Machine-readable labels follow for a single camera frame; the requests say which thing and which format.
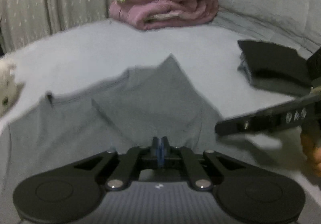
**blue component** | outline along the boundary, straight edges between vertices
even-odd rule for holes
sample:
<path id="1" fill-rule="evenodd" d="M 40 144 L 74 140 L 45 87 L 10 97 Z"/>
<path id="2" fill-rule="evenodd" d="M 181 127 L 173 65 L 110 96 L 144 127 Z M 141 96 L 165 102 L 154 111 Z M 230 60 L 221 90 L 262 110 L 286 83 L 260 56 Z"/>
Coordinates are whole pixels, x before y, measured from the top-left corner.
<path id="1" fill-rule="evenodd" d="M 156 151 L 157 156 L 157 166 L 158 168 L 164 167 L 165 164 L 165 149 L 164 149 L 164 143 L 162 139 L 158 140 L 158 147 Z"/>

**finger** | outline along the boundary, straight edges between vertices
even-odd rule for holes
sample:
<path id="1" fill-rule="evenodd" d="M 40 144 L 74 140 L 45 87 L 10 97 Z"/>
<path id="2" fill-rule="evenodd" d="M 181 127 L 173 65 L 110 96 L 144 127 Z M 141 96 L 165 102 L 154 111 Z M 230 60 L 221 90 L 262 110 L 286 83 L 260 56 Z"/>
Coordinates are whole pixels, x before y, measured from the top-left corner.
<path id="1" fill-rule="evenodd" d="M 304 154 L 309 160 L 314 163 L 321 163 L 321 148 L 314 148 L 312 150 L 305 150 Z"/>
<path id="2" fill-rule="evenodd" d="M 301 145 L 306 149 L 313 149 L 314 147 L 313 139 L 309 135 L 302 133 Z"/>
<path id="3" fill-rule="evenodd" d="M 321 171 L 321 163 L 316 163 L 313 160 L 307 159 L 307 163 L 309 164 L 309 166 L 316 170 L 316 171 Z"/>
<path id="4" fill-rule="evenodd" d="M 321 177 L 321 171 L 313 171 L 313 172 L 316 176 Z"/>

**silver bolt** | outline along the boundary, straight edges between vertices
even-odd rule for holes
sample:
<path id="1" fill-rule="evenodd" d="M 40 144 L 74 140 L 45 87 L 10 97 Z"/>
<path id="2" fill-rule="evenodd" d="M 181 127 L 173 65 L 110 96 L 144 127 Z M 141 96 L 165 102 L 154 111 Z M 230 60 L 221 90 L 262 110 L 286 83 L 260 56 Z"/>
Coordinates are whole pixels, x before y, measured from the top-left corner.
<path id="1" fill-rule="evenodd" d="M 195 185 L 201 189 L 206 189 L 211 186 L 211 182 L 208 180 L 198 180 L 195 182 Z"/>
<path id="2" fill-rule="evenodd" d="M 124 184 L 121 180 L 111 180 L 107 183 L 107 185 L 112 189 L 119 189 Z"/>
<path id="3" fill-rule="evenodd" d="M 247 130 L 249 126 L 250 126 L 250 123 L 248 121 L 246 121 L 244 123 L 244 129 Z"/>
<path id="4" fill-rule="evenodd" d="M 109 150 L 107 150 L 108 153 L 114 153 L 116 152 L 116 148 L 115 147 L 111 147 Z"/>

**metal screw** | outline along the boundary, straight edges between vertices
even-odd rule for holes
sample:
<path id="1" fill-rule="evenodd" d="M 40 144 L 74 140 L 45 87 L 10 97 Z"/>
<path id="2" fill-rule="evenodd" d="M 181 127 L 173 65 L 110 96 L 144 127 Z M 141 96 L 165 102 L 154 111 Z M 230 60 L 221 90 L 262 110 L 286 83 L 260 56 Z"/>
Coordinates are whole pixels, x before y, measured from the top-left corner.
<path id="1" fill-rule="evenodd" d="M 121 180 L 111 180 L 107 183 L 107 185 L 112 188 L 112 189 L 119 189 L 122 187 L 124 184 Z"/>
<path id="2" fill-rule="evenodd" d="M 158 185 L 155 185 L 155 188 L 156 188 L 156 189 L 161 189 L 161 188 L 163 188 L 163 187 L 164 187 L 164 185 L 163 185 L 163 184 L 161 184 L 161 183 L 160 183 L 160 184 L 158 184 Z"/>
<path id="3" fill-rule="evenodd" d="M 244 129 L 247 130 L 249 126 L 250 126 L 250 123 L 248 121 L 246 121 L 244 123 Z"/>
<path id="4" fill-rule="evenodd" d="M 116 148 L 115 147 L 110 147 L 109 150 L 107 150 L 108 153 L 114 153 L 116 152 Z"/>
<path id="5" fill-rule="evenodd" d="M 195 185 L 201 189 L 206 189 L 211 186 L 211 182 L 208 180 L 198 180 L 195 182 Z"/>

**ribbed gray plate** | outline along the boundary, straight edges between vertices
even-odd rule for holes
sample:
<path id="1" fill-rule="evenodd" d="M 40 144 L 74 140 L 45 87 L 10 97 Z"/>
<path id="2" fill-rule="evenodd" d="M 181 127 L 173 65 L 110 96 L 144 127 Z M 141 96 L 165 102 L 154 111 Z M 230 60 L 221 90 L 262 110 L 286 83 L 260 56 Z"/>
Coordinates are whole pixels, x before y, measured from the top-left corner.
<path id="1" fill-rule="evenodd" d="M 186 182 L 133 182 L 110 192 L 99 208 L 75 224 L 241 224 L 223 212 L 208 192 Z"/>

